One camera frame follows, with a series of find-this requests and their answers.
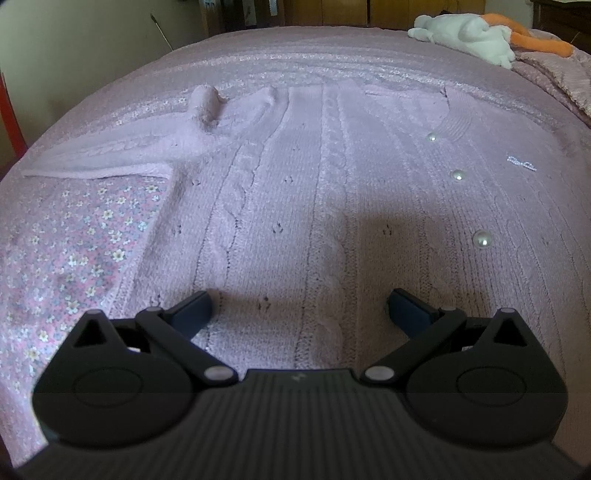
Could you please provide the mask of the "red object at left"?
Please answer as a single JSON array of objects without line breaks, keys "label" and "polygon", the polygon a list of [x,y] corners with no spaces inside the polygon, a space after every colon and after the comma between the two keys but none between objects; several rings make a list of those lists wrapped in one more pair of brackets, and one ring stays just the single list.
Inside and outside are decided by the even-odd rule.
[{"label": "red object at left", "polygon": [[17,159],[21,159],[26,154],[28,146],[10,100],[4,74],[1,74],[0,111],[1,119],[14,154]]}]

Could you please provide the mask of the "pink quilted blanket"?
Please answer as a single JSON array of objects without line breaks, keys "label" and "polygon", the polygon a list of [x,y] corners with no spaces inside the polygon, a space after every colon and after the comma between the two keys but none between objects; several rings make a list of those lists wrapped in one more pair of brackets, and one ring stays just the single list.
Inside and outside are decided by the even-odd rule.
[{"label": "pink quilted blanket", "polygon": [[523,49],[515,45],[513,70],[534,83],[590,126],[590,54],[571,48],[571,55]]}]

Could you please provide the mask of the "orange plush toy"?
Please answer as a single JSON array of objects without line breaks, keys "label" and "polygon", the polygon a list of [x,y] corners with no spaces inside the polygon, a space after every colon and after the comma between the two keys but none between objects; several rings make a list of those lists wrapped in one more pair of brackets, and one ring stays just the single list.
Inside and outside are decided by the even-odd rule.
[{"label": "orange plush toy", "polygon": [[569,57],[574,47],[565,41],[554,38],[537,38],[520,23],[510,18],[496,13],[486,13],[482,18],[490,26],[505,26],[511,30],[509,44],[520,49],[537,51],[543,53],[552,53],[563,58]]}]

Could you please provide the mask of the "white plush toy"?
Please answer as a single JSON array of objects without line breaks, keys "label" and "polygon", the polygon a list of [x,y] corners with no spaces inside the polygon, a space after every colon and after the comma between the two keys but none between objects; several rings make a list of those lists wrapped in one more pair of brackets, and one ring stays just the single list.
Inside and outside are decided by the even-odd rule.
[{"label": "white plush toy", "polygon": [[490,25],[473,13],[420,15],[408,30],[410,38],[460,51],[508,70],[516,58],[510,45],[511,33],[509,27]]}]

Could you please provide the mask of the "wooden wardrobe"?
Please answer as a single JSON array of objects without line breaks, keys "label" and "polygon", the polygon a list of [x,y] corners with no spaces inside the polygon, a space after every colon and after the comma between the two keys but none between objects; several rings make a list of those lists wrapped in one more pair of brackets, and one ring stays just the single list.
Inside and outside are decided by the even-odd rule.
[{"label": "wooden wardrobe", "polygon": [[353,26],[407,30],[420,15],[485,12],[485,0],[278,1],[281,26]]}]

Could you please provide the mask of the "thin stick against wall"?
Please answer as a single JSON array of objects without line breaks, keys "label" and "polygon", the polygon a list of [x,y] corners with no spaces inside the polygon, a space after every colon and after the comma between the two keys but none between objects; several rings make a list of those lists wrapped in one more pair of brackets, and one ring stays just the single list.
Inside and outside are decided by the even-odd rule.
[{"label": "thin stick against wall", "polygon": [[156,29],[157,29],[159,35],[161,36],[162,40],[166,44],[167,48],[169,49],[170,52],[172,52],[174,50],[173,47],[172,47],[172,44],[170,43],[168,37],[164,33],[164,31],[163,31],[160,23],[158,22],[158,20],[156,19],[156,17],[152,13],[150,13],[150,19],[151,19],[152,23],[154,24],[154,26],[156,27]]}]

